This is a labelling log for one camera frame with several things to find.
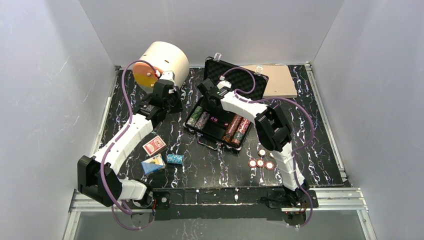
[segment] stack of poker chips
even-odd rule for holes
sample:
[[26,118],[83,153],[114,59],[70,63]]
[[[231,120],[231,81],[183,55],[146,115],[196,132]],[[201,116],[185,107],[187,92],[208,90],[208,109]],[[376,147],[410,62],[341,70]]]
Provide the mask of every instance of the stack of poker chips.
[[194,127],[196,123],[198,122],[202,113],[203,113],[203,108],[201,106],[197,106],[196,109],[193,111],[193,114],[187,120],[187,125]]
[[237,147],[242,144],[243,136],[246,134],[249,124],[250,122],[247,118],[243,118],[241,120],[240,125],[238,125],[237,131],[235,131],[234,136],[232,137],[232,144],[235,144]]
[[242,116],[240,115],[235,115],[232,118],[231,123],[228,125],[224,136],[222,137],[222,140],[224,140],[227,143],[231,142],[231,138],[233,137],[234,133],[236,133],[237,131],[237,127],[239,126],[240,122],[242,121]]
[[201,114],[200,118],[197,120],[197,123],[196,123],[196,125],[194,125],[194,127],[199,129],[199,130],[202,130],[203,127],[206,125],[206,122],[208,121],[209,116],[210,116],[210,114],[208,112],[204,111]]

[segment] blue poker chip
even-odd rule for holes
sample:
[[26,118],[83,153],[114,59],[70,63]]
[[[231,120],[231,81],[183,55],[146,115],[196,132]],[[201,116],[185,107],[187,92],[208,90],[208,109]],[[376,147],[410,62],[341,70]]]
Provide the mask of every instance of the blue poker chip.
[[169,164],[183,165],[183,155],[168,154],[166,156],[166,162]]

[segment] poker chip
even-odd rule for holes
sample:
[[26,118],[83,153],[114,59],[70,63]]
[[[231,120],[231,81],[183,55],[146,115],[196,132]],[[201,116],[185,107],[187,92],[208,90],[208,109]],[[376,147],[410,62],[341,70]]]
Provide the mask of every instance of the poker chip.
[[268,170],[273,170],[274,169],[274,163],[272,161],[267,161],[265,163],[265,168]]
[[249,161],[249,167],[255,168],[256,167],[256,161],[255,160],[250,160]]
[[265,163],[262,159],[258,159],[258,160],[256,160],[256,166],[258,168],[263,168],[265,166]]
[[264,149],[259,149],[259,151],[257,151],[257,154],[261,157],[265,157],[267,155],[267,151],[265,151]]

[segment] marble tabletop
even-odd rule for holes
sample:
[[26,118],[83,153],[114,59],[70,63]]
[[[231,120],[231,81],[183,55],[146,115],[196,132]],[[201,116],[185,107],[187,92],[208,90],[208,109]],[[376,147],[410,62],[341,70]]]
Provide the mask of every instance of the marble tabletop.
[[[312,186],[339,186],[343,184],[331,144],[318,109],[318,105],[309,83],[305,66],[289,65],[298,97],[295,101],[304,106],[311,115],[315,127],[315,138],[310,146],[297,155],[297,163],[305,179]],[[100,147],[104,146],[124,125],[129,111],[121,89],[121,77],[118,74],[108,116],[105,121]],[[131,71],[127,71],[126,89],[131,105],[136,107],[145,92],[136,84]],[[279,186],[282,178],[277,168],[250,168],[250,159],[258,159],[260,147],[256,131],[252,127],[240,152],[226,148],[212,150],[197,143],[197,137],[183,128],[183,122],[202,96],[196,86],[203,80],[203,68],[191,68],[181,88],[183,111],[168,114],[152,133],[135,147],[134,151],[122,165],[118,177],[142,179],[153,188],[234,188],[250,186]],[[291,122],[293,149],[301,146],[310,136],[310,126],[302,113],[294,106],[282,102],[284,113]],[[154,136],[159,135],[167,144],[161,152],[163,159],[167,154],[184,156],[184,164],[168,164],[149,176],[144,174],[141,162],[149,156],[143,145]]]

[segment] gray wall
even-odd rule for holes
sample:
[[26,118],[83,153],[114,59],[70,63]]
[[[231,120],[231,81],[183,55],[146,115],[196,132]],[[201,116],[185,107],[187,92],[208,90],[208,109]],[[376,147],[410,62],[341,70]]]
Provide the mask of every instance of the gray wall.
[[379,239],[424,239],[423,9],[423,1],[346,1],[313,63]]
[[0,0],[2,239],[62,239],[114,76],[77,0]]
[[115,65],[154,41],[191,66],[216,52],[234,64],[304,63],[316,56],[343,0],[80,0]]

